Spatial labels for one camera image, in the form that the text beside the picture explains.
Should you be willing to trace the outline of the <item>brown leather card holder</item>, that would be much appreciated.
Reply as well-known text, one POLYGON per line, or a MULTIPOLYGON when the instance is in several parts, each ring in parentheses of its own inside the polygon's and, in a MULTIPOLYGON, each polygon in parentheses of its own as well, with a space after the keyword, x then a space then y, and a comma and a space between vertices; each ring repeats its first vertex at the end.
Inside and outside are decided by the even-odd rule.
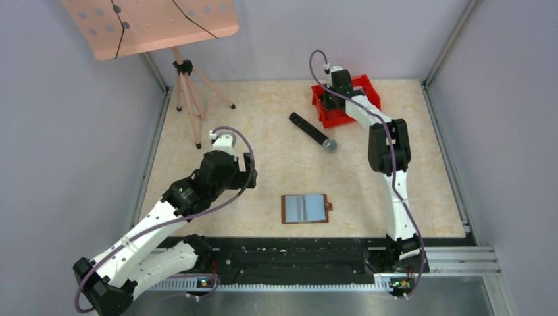
POLYGON ((289 194, 281 196, 282 224, 328 223, 333 205, 326 194, 289 194))

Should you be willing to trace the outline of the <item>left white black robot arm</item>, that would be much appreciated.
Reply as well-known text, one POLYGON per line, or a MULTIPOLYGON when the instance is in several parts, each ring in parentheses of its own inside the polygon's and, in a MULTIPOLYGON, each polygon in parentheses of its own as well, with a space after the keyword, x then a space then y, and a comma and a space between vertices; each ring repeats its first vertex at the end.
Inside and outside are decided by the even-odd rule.
POLYGON ((256 185, 253 149, 244 154, 245 171, 232 147, 204 154, 199 168, 173 182, 152 210, 107 250, 82 257, 72 269, 78 288, 74 308, 79 314, 122 315, 148 289, 177 275, 203 272, 211 264, 210 245, 191 234, 155 257, 150 253, 193 219, 215 213, 256 185))

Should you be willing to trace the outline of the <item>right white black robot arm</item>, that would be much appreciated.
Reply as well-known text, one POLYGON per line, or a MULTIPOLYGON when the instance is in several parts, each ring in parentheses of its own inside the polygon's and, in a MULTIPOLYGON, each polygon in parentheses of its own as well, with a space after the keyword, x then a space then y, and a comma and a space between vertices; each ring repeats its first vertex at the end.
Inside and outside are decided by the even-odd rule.
POLYGON ((339 109, 368 131, 368 162, 386 185, 388 227, 386 257, 381 269, 398 273, 423 272, 426 255, 417 224, 410 214, 407 173, 411 146, 407 123, 392 118, 373 103, 364 91, 353 87, 350 72, 326 66, 323 85, 327 109, 339 109))

